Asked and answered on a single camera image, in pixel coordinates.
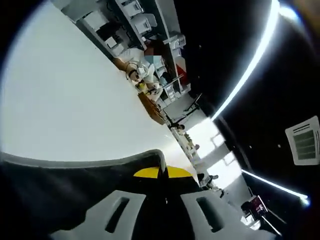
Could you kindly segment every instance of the ceiling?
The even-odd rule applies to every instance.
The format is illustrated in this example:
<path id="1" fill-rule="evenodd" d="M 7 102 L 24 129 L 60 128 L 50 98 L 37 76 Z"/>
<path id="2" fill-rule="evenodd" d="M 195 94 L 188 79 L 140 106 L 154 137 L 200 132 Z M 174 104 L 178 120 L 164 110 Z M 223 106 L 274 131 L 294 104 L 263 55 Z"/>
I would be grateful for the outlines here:
<path id="1" fill-rule="evenodd" d="M 179 2 L 175 1 L 175 6 L 186 36 L 183 55 L 188 78 L 193 93 L 203 93 L 212 106 L 204 109 L 212 116 L 212 109 L 221 106 L 248 67 L 265 29 L 271 1 Z M 256 174 L 312 198 L 317 198 L 319 168 L 294 165 L 285 129 L 320 117 L 315 56 L 297 29 L 279 18 L 258 66 L 221 114 Z M 257 189 L 263 194 L 261 186 Z M 275 201 L 279 193 L 265 196 Z"/>

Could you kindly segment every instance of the window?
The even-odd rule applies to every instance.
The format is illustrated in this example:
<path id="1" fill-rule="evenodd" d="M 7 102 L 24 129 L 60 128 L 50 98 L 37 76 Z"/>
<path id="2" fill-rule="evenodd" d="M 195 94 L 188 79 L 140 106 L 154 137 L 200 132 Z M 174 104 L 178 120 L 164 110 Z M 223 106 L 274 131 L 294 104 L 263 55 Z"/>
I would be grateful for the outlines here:
<path id="1" fill-rule="evenodd" d="M 215 150 L 217 144 L 219 144 L 223 138 L 222 135 L 219 134 L 218 128 L 210 120 L 210 118 L 206 118 L 202 122 L 198 123 L 190 130 L 188 130 L 187 133 L 190 135 L 193 144 L 198 144 L 200 146 L 200 148 L 197 150 L 197 153 L 201 159 Z"/>
<path id="2" fill-rule="evenodd" d="M 214 180 L 214 183 L 221 189 L 225 189 L 242 174 L 238 161 L 233 157 L 233 153 L 229 153 L 207 169 L 209 175 L 219 176 L 218 179 Z"/>

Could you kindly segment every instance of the ceiling air vent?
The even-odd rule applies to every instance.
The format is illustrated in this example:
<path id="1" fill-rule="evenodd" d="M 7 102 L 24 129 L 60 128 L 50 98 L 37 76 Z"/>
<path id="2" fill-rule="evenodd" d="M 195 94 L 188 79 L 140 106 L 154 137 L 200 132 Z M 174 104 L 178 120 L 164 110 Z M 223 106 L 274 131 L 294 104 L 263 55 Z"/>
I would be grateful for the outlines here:
<path id="1" fill-rule="evenodd" d="M 317 116 L 287 128 L 295 165 L 318 165 L 320 162 L 320 127 Z"/>

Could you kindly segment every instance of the fluorescent light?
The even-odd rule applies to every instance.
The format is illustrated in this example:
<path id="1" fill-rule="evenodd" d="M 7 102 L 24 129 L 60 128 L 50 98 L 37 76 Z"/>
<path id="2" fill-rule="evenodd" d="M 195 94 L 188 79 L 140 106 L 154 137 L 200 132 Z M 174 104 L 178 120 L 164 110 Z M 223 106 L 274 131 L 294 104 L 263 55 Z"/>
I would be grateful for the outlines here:
<path id="1" fill-rule="evenodd" d="M 300 197 L 300 200 L 304 206 L 308 207 L 310 205 L 310 201 L 308 200 L 308 198 L 301 198 Z"/>
<path id="2" fill-rule="evenodd" d="M 306 199 L 308 198 L 307 195 L 304 195 L 304 194 L 301 194 L 301 193 L 297 193 L 297 192 L 292 191 L 292 190 L 289 190 L 289 189 L 287 189 L 287 188 L 285 188 L 285 187 L 283 187 L 283 186 L 279 186 L 278 184 L 275 184 L 275 183 L 273 183 L 273 182 L 271 182 L 271 181 L 265 180 L 265 179 L 263 179 L 262 177 L 259 177 L 259 176 L 257 176 L 257 175 L 254 175 L 254 174 L 252 174 L 251 172 L 248 172 L 248 171 L 246 171 L 246 170 L 243 170 L 243 169 L 242 169 L 242 172 L 245 173 L 245 174 L 248 174 L 248 175 L 250 175 L 251 177 L 254 177 L 254 178 L 256 178 L 256 179 L 258 179 L 258 180 L 260 180 L 260 181 L 262 181 L 262 182 L 264 182 L 264 183 L 266 183 L 266 184 L 269 184 L 269 185 L 271 185 L 271 186 L 273 186 L 273 187 L 276 187 L 276 188 L 278 188 L 278 189 L 280 189 L 280 190 L 282 190 L 282 191 L 285 191 L 285 192 L 287 192 L 287 193 L 289 193 L 289 194 L 295 195 L 295 196 L 297 196 L 297 197 L 299 197 L 299 198 L 301 198 L 301 199 L 305 199 L 305 200 L 306 200 Z"/>
<path id="3" fill-rule="evenodd" d="M 270 10 L 270 15 L 266 24 L 265 31 L 263 33 L 263 36 L 261 38 L 261 42 L 256 49 L 256 52 L 253 56 L 253 59 L 251 60 L 249 66 L 245 70 L 244 74 L 242 75 L 241 79 L 235 86 L 235 88 L 232 90 L 228 98 L 224 101 L 224 103 L 221 105 L 221 107 L 215 112 L 211 120 L 215 120 L 221 112 L 228 106 L 228 104 L 232 101 L 232 99 L 235 97 L 235 95 L 239 92 L 239 90 L 242 88 L 242 86 L 245 84 L 245 82 L 248 80 L 250 77 L 251 73 L 253 70 L 256 68 L 258 62 L 260 61 L 262 55 L 264 54 L 270 39 L 274 33 L 274 30 L 276 28 L 278 16 L 279 16 L 279 8 L 280 4 L 278 0 L 272 0 L 271 2 L 271 10 Z"/>
<path id="4" fill-rule="evenodd" d="M 277 234 L 279 234 L 280 236 L 282 236 L 282 234 L 281 234 L 274 226 L 272 226 L 272 224 L 271 224 L 264 216 L 262 216 L 262 218 L 266 221 L 267 224 L 270 225 L 270 227 L 272 227 L 272 229 L 273 229 Z"/>
<path id="5" fill-rule="evenodd" d="M 286 19 L 292 20 L 294 22 L 297 22 L 299 20 L 299 17 L 297 13 L 288 6 L 281 6 L 279 9 L 279 14 L 285 17 Z"/>

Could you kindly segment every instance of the desk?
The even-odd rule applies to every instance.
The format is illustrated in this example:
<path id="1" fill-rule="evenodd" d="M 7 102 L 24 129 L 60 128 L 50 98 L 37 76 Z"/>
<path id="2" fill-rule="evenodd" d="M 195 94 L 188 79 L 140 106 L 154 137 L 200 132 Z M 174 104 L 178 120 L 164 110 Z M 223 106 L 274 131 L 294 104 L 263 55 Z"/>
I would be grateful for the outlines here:
<path id="1" fill-rule="evenodd" d="M 196 171 L 166 125 L 153 121 L 125 74 L 50 2 L 24 25 L 5 63 L 5 153 L 48 161 L 119 159 L 151 149 Z"/>

